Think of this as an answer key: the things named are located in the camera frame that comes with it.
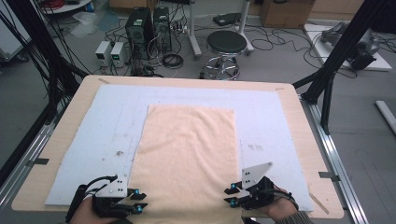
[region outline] wrist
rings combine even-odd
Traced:
[[[285,198],[279,198],[262,210],[273,221],[279,221],[285,217],[296,214],[298,211],[294,204]]]

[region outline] sleeve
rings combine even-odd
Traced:
[[[276,224],[313,224],[313,222],[306,212],[298,212],[294,215],[283,218],[276,222]]]

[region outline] wooden table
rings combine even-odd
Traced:
[[[155,77],[85,77],[75,97],[67,107],[52,137],[39,158],[49,159],[48,164],[36,164],[27,176],[12,203],[18,211],[67,211],[67,206],[48,206],[45,200],[55,180],[64,154],[69,149],[78,127],[91,106],[101,85],[135,85],[183,88],[213,88],[251,91],[275,91],[279,95],[286,121],[290,128],[297,155],[302,166],[309,193],[314,205],[310,217],[341,218],[344,210],[329,178],[320,178],[318,172],[327,172],[317,142],[295,89],[290,84],[241,81],[216,81]],[[257,214],[244,212],[244,216]]]

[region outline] stool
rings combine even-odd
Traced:
[[[206,74],[213,79],[236,80],[239,76],[239,66],[235,56],[247,47],[246,39],[233,31],[216,31],[207,37],[206,46],[218,56],[205,64],[200,78],[203,79]]]

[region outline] chair base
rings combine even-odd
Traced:
[[[239,74],[239,66],[234,56],[212,58],[204,67],[204,75],[216,80],[236,80]]]

